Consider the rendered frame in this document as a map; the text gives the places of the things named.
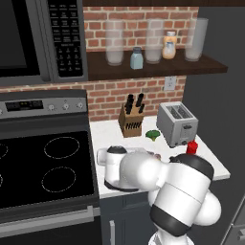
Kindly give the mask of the white wall outlet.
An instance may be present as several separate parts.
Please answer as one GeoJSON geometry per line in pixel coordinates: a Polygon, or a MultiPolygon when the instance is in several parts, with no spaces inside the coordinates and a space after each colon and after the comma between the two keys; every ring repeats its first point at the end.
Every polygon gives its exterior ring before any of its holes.
{"type": "Polygon", "coordinates": [[[176,85],[176,76],[165,77],[165,91],[174,91],[176,85]]]}

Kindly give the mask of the green broccoli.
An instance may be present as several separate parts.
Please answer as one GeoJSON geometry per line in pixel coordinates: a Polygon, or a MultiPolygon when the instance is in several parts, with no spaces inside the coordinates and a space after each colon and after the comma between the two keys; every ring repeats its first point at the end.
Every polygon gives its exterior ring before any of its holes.
{"type": "Polygon", "coordinates": [[[160,136],[160,132],[158,130],[149,130],[145,133],[145,136],[155,141],[160,136]]]}

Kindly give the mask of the wooden knife block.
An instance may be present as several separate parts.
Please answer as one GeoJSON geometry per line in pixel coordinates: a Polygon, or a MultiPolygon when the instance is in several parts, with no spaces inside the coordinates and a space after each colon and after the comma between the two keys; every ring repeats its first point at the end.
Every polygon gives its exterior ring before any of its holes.
{"type": "Polygon", "coordinates": [[[122,105],[118,123],[122,135],[125,138],[142,135],[142,123],[145,116],[143,98],[143,93],[141,93],[136,100],[134,100],[132,94],[129,94],[126,103],[122,105]]]}

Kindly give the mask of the silver toaster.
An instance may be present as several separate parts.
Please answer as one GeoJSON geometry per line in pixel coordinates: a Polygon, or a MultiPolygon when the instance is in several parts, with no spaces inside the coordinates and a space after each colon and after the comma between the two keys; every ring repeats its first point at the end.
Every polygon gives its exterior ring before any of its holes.
{"type": "Polygon", "coordinates": [[[198,119],[180,101],[159,104],[156,126],[169,147],[186,145],[195,139],[198,119]]]}

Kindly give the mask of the black and grey microwave oven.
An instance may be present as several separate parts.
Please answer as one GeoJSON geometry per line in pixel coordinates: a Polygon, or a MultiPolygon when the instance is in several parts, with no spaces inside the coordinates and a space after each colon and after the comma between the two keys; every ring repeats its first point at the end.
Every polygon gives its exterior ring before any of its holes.
{"type": "Polygon", "coordinates": [[[0,0],[0,86],[87,79],[82,0],[0,0]]]}

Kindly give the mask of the dark brown upper cabinet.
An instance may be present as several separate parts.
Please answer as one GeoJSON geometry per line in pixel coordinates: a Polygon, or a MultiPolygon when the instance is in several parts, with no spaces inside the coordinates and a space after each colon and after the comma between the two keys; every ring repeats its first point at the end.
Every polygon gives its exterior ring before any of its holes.
{"type": "Polygon", "coordinates": [[[245,0],[82,0],[83,7],[245,7],[245,0]]]}

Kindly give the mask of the orange condiment bottle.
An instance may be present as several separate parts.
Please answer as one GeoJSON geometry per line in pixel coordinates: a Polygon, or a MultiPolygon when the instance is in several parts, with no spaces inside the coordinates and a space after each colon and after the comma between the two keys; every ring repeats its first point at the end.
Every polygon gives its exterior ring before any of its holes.
{"type": "Polygon", "coordinates": [[[162,56],[165,59],[173,59],[176,54],[176,42],[177,37],[175,32],[167,32],[167,35],[164,37],[163,41],[163,52],[162,56]]]}

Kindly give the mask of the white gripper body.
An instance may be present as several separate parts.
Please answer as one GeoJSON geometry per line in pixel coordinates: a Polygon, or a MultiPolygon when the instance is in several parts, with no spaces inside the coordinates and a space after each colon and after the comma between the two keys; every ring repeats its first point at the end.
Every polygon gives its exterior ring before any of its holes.
{"type": "MultiPolygon", "coordinates": [[[[130,152],[144,152],[148,153],[158,159],[161,159],[161,155],[158,153],[154,153],[152,151],[147,151],[142,147],[129,147],[126,150],[128,153],[130,152]]],[[[101,148],[97,151],[97,164],[99,166],[106,166],[107,164],[118,164],[124,154],[117,153],[108,153],[106,148],[101,148]]]]}

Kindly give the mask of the dark grey cabinet door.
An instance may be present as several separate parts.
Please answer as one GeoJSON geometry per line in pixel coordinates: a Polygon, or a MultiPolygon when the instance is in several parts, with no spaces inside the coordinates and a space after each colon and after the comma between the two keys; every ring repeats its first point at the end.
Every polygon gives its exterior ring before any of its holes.
{"type": "Polygon", "coordinates": [[[101,199],[102,244],[111,245],[111,233],[114,232],[115,245],[148,245],[157,231],[149,212],[146,192],[101,199]]]}

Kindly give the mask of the black hob stove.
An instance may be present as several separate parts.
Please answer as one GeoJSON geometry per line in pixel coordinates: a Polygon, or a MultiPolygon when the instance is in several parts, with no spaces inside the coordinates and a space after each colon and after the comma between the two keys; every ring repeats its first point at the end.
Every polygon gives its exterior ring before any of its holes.
{"type": "MultiPolygon", "coordinates": [[[[100,198],[85,91],[0,94],[0,224],[88,206],[99,208],[100,198]]],[[[0,245],[102,245],[100,216],[2,237],[0,245]]]]}

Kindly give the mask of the dark wooden shelf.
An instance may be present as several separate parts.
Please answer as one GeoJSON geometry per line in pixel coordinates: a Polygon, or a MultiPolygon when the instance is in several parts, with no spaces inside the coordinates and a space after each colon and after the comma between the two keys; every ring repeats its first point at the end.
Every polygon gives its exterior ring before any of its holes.
{"type": "Polygon", "coordinates": [[[111,66],[107,63],[105,52],[90,52],[87,54],[88,79],[115,80],[126,78],[154,78],[169,76],[203,75],[226,73],[228,67],[211,57],[202,55],[198,61],[185,60],[183,49],[179,49],[174,59],[161,59],[157,64],[144,63],[141,70],[130,68],[131,52],[123,53],[120,66],[111,66]]]}

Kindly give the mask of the dark grey fridge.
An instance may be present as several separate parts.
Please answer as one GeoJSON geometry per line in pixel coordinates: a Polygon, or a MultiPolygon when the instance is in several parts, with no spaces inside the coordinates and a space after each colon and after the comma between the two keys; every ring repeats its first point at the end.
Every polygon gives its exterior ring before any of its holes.
{"type": "Polygon", "coordinates": [[[203,53],[228,67],[222,74],[189,76],[184,105],[198,118],[198,136],[231,173],[211,191],[222,206],[219,221],[194,226],[196,245],[221,245],[245,195],[245,7],[199,9],[209,19],[203,53]]]}

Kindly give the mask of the blue-grey shaker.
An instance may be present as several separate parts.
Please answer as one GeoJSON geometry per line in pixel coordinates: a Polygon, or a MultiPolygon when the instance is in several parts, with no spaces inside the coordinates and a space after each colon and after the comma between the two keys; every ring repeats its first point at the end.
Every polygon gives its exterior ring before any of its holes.
{"type": "Polygon", "coordinates": [[[134,47],[133,53],[130,58],[130,67],[134,70],[139,70],[143,68],[144,59],[142,55],[141,47],[134,47]]]}

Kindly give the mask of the clear glass jar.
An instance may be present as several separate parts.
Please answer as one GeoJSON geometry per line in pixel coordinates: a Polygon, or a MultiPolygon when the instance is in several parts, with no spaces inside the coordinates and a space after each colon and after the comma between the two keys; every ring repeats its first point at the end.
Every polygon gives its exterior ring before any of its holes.
{"type": "Polygon", "coordinates": [[[189,22],[185,58],[187,61],[198,61],[203,52],[206,31],[209,20],[207,18],[194,18],[189,22]]]}
{"type": "Polygon", "coordinates": [[[111,66],[123,63],[123,21],[110,19],[105,22],[105,57],[111,66]]]}
{"type": "Polygon", "coordinates": [[[162,57],[164,20],[148,19],[145,37],[145,59],[147,63],[159,63],[162,57]]]}

